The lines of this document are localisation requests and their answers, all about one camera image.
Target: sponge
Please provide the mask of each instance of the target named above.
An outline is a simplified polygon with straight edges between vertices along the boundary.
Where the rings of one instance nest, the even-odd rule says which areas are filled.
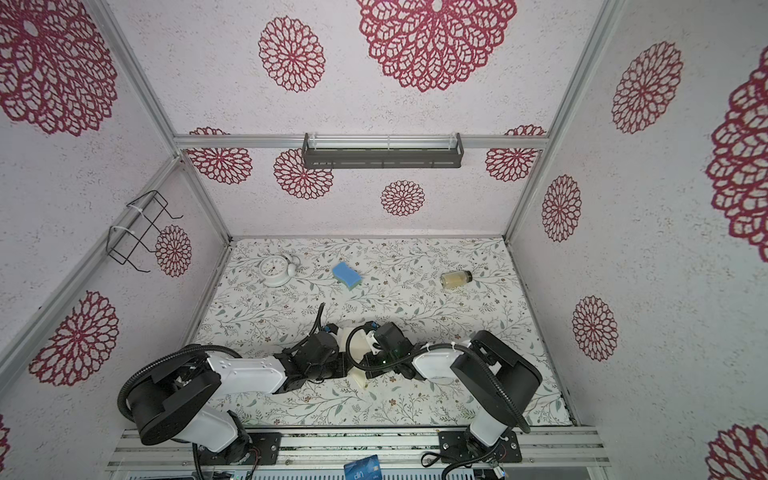
[[[333,276],[350,290],[362,282],[362,277],[344,262],[333,267]]]

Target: printed flower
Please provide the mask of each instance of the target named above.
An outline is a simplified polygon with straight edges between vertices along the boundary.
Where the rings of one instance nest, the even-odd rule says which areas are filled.
[[[5,465],[3,465],[5,454],[11,449],[11,446],[8,443],[8,433],[10,433],[10,431],[11,429],[3,425],[2,415],[0,415],[0,472],[5,468]]]
[[[710,480],[765,480],[768,478],[768,432],[762,425],[734,425],[720,430],[709,442]]]
[[[331,170],[304,167],[301,150],[284,151],[275,159],[275,178],[277,183],[296,198],[309,200],[327,194],[333,185]]]
[[[603,300],[586,296],[574,310],[573,330],[578,346],[598,362],[607,360],[616,350],[617,338],[614,313]]]
[[[360,32],[382,73],[403,87],[445,90],[488,63],[515,16],[514,0],[358,0]]]
[[[109,359],[119,332],[109,299],[99,292],[86,292],[31,361],[29,372],[42,383],[73,386]]]
[[[228,135],[219,128],[198,128],[190,135]],[[192,165],[220,184],[238,184],[250,176],[250,155],[245,148],[190,148]]]
[[[288,91],[307,91],[326,70],[323,47],[312,29],[295,18],[275,18],[259,40],[259,56],[267,74]]]
[[[541,204],[541,222],[547,237],[561,242],[570,237],[581,216],[581,192],[576,181],[561,175],[553,181]]]
[[[729,234],[746,238],[768,262],[768,47],[729,104],[725,121],[712,133],[712,206],[730,221]]]
[[[674,98],[681,70],[674,43],[653,44],[635,58],[616,86],[611,109],[616,128],[633,134],[656,123]]]
[[[187,233],[178,225],[168,225],[157,235],[154,245],[157,265],[170,276],[181,276],[192,261],[192,246]]]
[[[118,77],[104,39],[78,0],[4,0],[0,101],[13,121],[47,134],[98,130],[112,116]]]
[[[508,131],[507,135],[544,135],[544,128],[535,125],[520,125]],[[526,178],[538,156],[534,148],[492,148],[485,155],[485,169],[491,177],[505,182]]]
[[[415,182],[398,180],[387,185],[382,192],[384,210],[398,217],[419,211],[424,204],[424,190]]]

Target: floral table surface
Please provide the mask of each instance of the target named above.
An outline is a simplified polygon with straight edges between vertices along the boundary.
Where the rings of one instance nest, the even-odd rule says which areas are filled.
[[[258,266],[277,253],[301,267],[285,286],[263,285]],[[347,262],[363,278],[347,290],[331,269]],[[454,290],[441,273],[471,270]],[[512,261],[501,239],[269,239],[240,240],[200,325],[196,342],[225,345],[243,356],[265,356],[309,331],[318,305],[323,325],[392,321],[412,341],[460,339],[486,329],[521,353],[544,377],[525,411],[531,425],[570,425]],[[457,379],[410,381],[388,373],[360,388],[334,379],[282,395],[257,392],[211,399],[246,425],[466,425],[479,408]]]

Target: alarm clock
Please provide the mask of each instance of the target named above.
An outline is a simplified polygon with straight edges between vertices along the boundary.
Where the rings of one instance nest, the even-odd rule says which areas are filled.
[[[301,264],[298,257],[293,257],[292,260],[283,255],[272,255],[261,260],[259,273],[264,277],[264,285],[283,286],[288,283],[288,280],[296,275],[296,268]]]

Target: red doily pattern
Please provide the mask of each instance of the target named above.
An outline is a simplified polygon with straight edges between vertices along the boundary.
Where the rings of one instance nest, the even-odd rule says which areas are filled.
[[[768,262],[768,47],[728,103],[725,121],[712,133],[712,206],[730,221],[728,233],[747,239]]]
[[[5,454],[11,449],[11,445],[8,443],[8,433],[11,429],[6,427],[2,422],[2,415],[0,415],[0,472],[5,469]]]
[[[78,0],[0,2],[0,101],[8,118],[47,134],[98,130],[118,77]]]
[[[157,265],[170,276],[181,276],[190,267],[192,245],[187,232],[178,225],[168,225],[157,235],[154,246]]]
[[[768,432],[762,425],[734,425],[720,430],[709,442],[710,480],[765,480],[768,478]]]
[[[544,128],[535,125],[520,125],[507,135],[546,135]],[[526,178],[536,161],[538,150],[534,148],[492,148],[485,155],[485,169],[491,177],[505,182]]]
[[[488,63],[515,16],[514,0],[358,0],[368,54],[388,77],[445,90]]]
[[[281,153],[275,159],[274,168],[280,187],[297,198],[309,200],[322,197],[333,185],[333,172],[322,168],[305,168],[298,148]]]
[[[682,70],[674,43],[653,44],[635,58],[616,86],[611,109],[616,128],[633,134],[654,124],[674,98]]]
[[[190,135],[228,135],[219,128],[201,127]],[[238,184],[250,176],[253,168],[245,148],[191,148],[187,150],[192,165],[220,184]]]
[[[382,192],[384,210],[398,217],[419,211],[424,204],[424,190],[409,180],[398,180],[387,185]]]
[[[99,292],[86,292],[29,364],[29,372],[42,383],[73,386],[109,359],[118,333],[118,318],[109,299]]]
[[[326,70],[323,46],[312,29],[295,18],[275,18],[266,24],[259,56],[270,78],[288,91],[314,88]]]
[[[581,191],[568,175],[557,177],[549,185],[541,204],[541,222],[547,237],[561,242],[570,237],[581,216]]]
[[[573,330],[582,352],[598,362],[607,360],[616,350],[619,338],[614,313],[603,300],[586,296],[574,310]]]

